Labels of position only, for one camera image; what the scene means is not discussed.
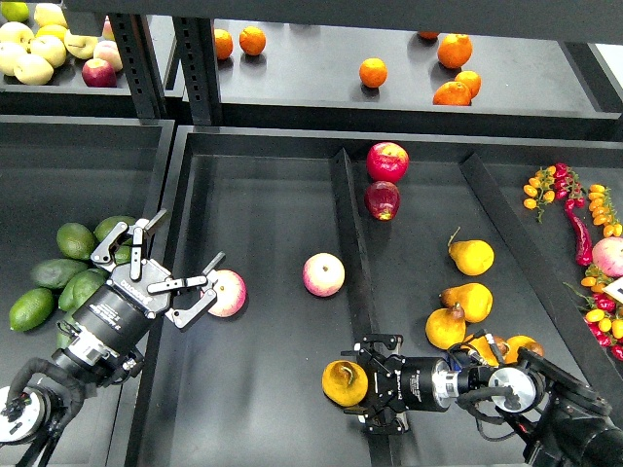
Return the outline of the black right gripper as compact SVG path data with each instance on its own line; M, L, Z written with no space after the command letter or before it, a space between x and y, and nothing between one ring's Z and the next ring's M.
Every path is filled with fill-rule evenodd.
M404 434L410 429L407 411L441 413L448 409L447 362L438 357L402 356L398 353L402 343L402 335L367 334L352 349L341 352L372 375L372 397L343 409L355 415L368 434Z

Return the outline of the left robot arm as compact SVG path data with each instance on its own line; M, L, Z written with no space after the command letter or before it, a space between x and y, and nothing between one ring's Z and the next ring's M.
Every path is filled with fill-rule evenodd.
M67 425L92 391L136 377L144 357L137 345L162 317L188 329L216 302L219 252L193 277L176 278L147 256L147 244L168 217L118 222L96 246L92 263L105 282L59 330L69 338L51 359L31 358L1 390L2 445L25 445L21 466L45 466Z

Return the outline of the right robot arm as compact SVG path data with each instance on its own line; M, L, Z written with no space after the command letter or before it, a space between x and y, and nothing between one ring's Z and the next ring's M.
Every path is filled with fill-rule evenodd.
M483 423L511 427L531 466L619 466L622 430L611 406L590 385L525 346L507 363L492 334L489 363L474 338L450 346L446 357L400 354L400 335L371 334L348 351L368 378L362 402L346 407L372 434L408 429L408 411L446 411L452 404Z

